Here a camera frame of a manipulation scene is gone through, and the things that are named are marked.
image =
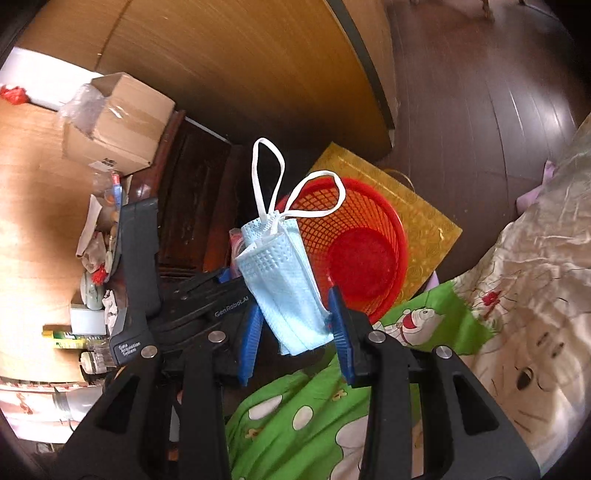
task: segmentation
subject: dark wood floor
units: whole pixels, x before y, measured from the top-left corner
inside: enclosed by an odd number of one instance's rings
[[[494,23],[479,0],[387,4],[400,110],[380,166],[463,228],[438,269],[447,280],[515,219],[515,199],[591,110],[591,89],[566,30],[517,0],[491,0]]]

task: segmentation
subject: blue surgical mask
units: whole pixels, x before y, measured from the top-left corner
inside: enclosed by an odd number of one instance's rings
[[[277,157],[281,174],[269,210],[265,211],[256,167],[258,146],[266,145]],[[330,313],[322,305],[320,292],[295,218],[323,217],[337,210],[345,200],[345,188],[331,171],[310,174],[294,189],[285,211],[275,210],[277,192],[285,162],[279,150],[265,138],[256,141],[252,155],[252,183],[259,218],[242,227],[246,249],[236,257],[246,285],[256,298],[265,320],[279,340],[283,355],[298,355],[332,340],[327,326]],[[308,180],[330,175],[339,189],[339,201],[330,210],[289,210]]]

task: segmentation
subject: metal screw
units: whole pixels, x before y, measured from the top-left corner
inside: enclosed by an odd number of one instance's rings
[[[222,343],[226,339],[226,334],[221,330],[214,330],[209,333],[207,340],[211,343]]]
[[[373,332],[368,333],[368,339],[373,343],[382,343],[386,340],[386,334],[379,330],[374,330]]]
[[[440,358],[450,358],[453,355],[453,351],[451,348],[449,348],[447,345],[439,345],[436,349],[435,349],[435,353],[437,354],[438,357]]]
[[[154,345],[146,345],[142,348],[142,356],[144,358],[154,358],[158,353],[158,349]]]

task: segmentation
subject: open cardboard box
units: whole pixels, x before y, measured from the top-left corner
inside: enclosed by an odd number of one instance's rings
[[[93,79],[106,97],[90,136],[71,121],[64,125],[64,155],[96,170],[129,175],[149,167],[174,102],[126,73]]]

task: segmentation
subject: cartoon print bedding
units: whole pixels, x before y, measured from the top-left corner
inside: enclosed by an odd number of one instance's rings
[[[475,268],[374,325],[413,348],[451,346],[511,419],[542,473],[579,431],[591,398],[590,147],[587,119],[537,202]],[[416,391],[412,398],[417,476]],[[346,385],[336,358],[316,375],[276,380],[228,423],[233,478],[356,480],[368,405],[369,389]]]

